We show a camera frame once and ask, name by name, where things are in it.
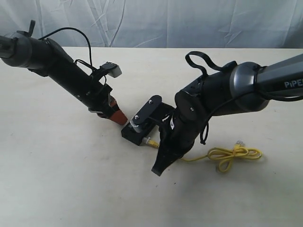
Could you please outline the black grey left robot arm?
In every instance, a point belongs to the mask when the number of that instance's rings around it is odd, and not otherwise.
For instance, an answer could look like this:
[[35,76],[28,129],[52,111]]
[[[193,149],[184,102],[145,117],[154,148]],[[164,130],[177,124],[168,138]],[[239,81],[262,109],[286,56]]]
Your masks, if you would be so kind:
[[41,77],[50,77],[99,117],[119,125],[127,122],[111,95],[111,86],[100,82],[106,75],[116,78],[122,74],[117,64],[106,62],[98,68],[91,67],[92,72],[87,74],[54,40],[38,40],[22,32],[1,36],[0,58],[11,67],[26,68]]

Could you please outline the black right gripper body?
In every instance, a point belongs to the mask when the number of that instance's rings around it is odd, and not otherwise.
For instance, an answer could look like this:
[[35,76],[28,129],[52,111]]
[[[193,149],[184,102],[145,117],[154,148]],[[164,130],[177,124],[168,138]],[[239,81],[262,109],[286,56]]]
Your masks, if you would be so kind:
[[180,111],[173,111],[160,126],[159,162],[173,163],[186,154],[198,135],[205,144],[209,124],[201,120],[189,120]]

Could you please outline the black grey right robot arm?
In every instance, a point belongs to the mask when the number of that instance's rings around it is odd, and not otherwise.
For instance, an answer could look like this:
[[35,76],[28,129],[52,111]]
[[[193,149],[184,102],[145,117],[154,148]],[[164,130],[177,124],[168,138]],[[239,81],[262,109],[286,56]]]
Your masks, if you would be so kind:
[[270,100],[301,101],[303,57],[297,55],[269,66],[235,61],[219,67],[203,52],[192,51],[187,63],[201,76],[175,94],[176,107],[160,126],[160,146],[152,172],[161,175],[193,147],[205,143],[213,116],[258,112]]

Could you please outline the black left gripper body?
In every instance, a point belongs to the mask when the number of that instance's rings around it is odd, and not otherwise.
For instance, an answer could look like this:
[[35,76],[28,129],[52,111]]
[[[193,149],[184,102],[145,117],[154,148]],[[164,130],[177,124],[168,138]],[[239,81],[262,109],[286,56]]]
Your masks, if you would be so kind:
[[88,89],[78,94],[78,100],[81,101],[90,112],[103,115],[104,118],[110,118],[113,114],[111,91],[112,87],[108,84],[93,82]]

